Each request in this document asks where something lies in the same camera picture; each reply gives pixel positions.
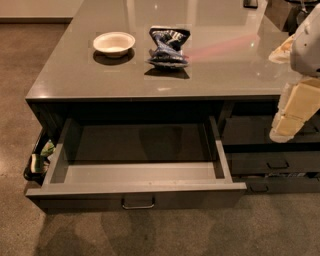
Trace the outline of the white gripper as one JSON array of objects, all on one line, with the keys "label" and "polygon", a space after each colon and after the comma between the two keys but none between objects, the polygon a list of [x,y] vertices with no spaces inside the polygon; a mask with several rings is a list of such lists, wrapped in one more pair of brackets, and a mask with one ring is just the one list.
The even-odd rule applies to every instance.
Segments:
[{"label": "white gripper", "polygon": [[[276,64],[289,63],[294,37],[289,36],[270,53],[268,59]],[[319,78],[303,77],[296,84],[287,83],[279,99],[278,112],[272,121],[270,139],[277,143],[293,139],[319,109]]]}]

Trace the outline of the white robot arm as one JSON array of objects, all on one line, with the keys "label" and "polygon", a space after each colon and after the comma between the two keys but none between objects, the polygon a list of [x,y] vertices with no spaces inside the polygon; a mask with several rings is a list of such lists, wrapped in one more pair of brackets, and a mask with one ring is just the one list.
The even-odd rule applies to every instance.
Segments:
[{"label": "white robot arm", "polygon": [[302,75],[296,84],[287,83],[283,87],[271,125],[270,139],[285,143],[320,109],[320,4],[269,55],[269,60],[289,63],[293,71]]}]

